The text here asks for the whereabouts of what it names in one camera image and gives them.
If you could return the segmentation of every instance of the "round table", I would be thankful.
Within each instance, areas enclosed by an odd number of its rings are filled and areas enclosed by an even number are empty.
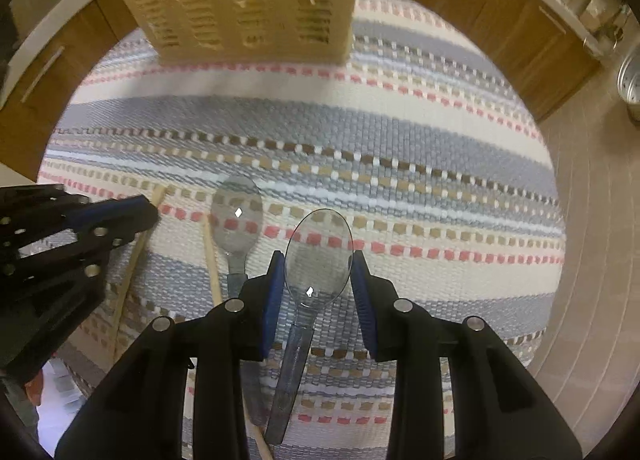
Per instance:
[[[159,314],[212,307],[201,223],[230,174],[262,191],[262,234],[247,261],[264,274],[309,212],[351,226],[373,274],[431,315],[479,315],[527,364],[564,257],[564,225],[540,132],[497,68],[410,0],[356,0],[343,66],[164,66],[140,31],[85,78],[51,137],[40,182],[94,201],[167,186],[117,334],[122,353]],[[90,390],[111,366],[109,335],[130,247],[112,253],[107,299],[59,355]],[[218,256],[226,296],[226,260]],[[285,293],[262,365],[267,400],[293,319]],[[442,364],[447,451],[453,405]],[[282,459],[384,458],[396,370],[367,355],[350,286],[316,321]],[[187,407],[193,398],[188,379]],[[191,421],[184,419],[184,454]],[[250,440],[252,456],[258,458]]]

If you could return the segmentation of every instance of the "transparent spoon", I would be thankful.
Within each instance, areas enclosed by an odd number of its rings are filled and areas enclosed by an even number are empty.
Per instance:
[[[311,348],[316,316],[340,296],[351,272],[353,240],[347,221],[332,209],[307,215],[296,227],[285,255],[285,282],[296,316],[271,406],[264,439],[281,444]]]
[[[228,263],[229,297],[238,297],[248,279],[247,254],[262,229],[262,197],[258,186],[248,177],[230,176],[213,195],[211,215],[213,239]]]
[[[246,274],[246,257],[262,231],[262,197],[255,182],[245,176],[230,176],[213,195],[211,203],[213,239],[225,253],[229,273],[229,297],[238,297]],[[266,423],[266,407],[260,390],[260,364],[241,361],[242,394],[249,419],[256,426]]]

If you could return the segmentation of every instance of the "metal trash can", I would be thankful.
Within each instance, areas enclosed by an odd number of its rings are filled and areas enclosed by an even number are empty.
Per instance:
[[[625,101],[631,119],[640,122],[640,45],[622,62],[618,73],[618,93]]]

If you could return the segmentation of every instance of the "metal screw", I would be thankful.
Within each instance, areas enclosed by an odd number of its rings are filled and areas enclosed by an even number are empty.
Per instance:
[[[479,317],[473,316],[466,320],[466,325],[472,330],[479,332],[484,328],[484,321]]]
[[[244,308],[244,301],[242,299],[238,299],[234,297],[225,303],[225,309],[228,312],[237,313],[240,312]]]
[[[164,332],[171,326],[171,320],[168,317],[157,317],[151,323],[151,327],[156,332]]]
[[[414,304],[408,299],[404,299],[401,297],[400,299],[396,299],[394,301],[394,308],[398,310],[398,312],[407,313],[411,312],[411,310],[414,308]]]
[[[87,265],[84,268],[84,275],[88,278],[94,278],[98,274],[100,274],[100,266],[95,263],[93,265]]]

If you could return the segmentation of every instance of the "wooden stick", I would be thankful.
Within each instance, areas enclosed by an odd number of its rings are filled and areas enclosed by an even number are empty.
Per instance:
[[[164,195],[166,194],[166,186],[156,185],[154,188],[154,192],[151,195],[151,203],[157,208],[164,199]],[[129,263],[127,264],[127,270],[125,270],[124,278],[120,283],[120,287],[118,289],[118,298],[116,300],[116,307],[113,310],[113,318],[111,323],[111,331],[109,334],[109,357],[111,360],[111,364],[116,363],[116,341],[118,339],[118,331],[120,330],[120,321],[122,319],[122,311],[124,309],[124,302],[127,299],[127,294],[129,293],[129,287],[131,284],[131,280],[133,278],[133,274],[136,271],[136,264],[142,255],[143,250],[145,250],[146,243],[149,240],[149,236],[151,236],[151,230],[144,231],[138,236],[138,240],[133,246],[133,251],[131,252],[131,257],[129,258]]]
[[[211,230],[211,223],[206,216],[202,217],[202,239],[204,242],[204,257],[207,263],[207,269],[209,270],[209,285],[211,287],[211,298],[213,300],[213,306],[218,306],[222,303],[222,292],[220,291],[220,277],[218,276],[218,257],[216,252],[216,244],[213,242],[213,231]],[[244,409],[244,423],[247,426],[249,434],[254,437],[255,443],[258,446],[258,453],[262,460],[273,460],[271,450],[264,441],[262,436],[262,430],[249,420],[249,415],[246,412],[246,403],[244,402],[244,396],[242,396],[242,408]]]

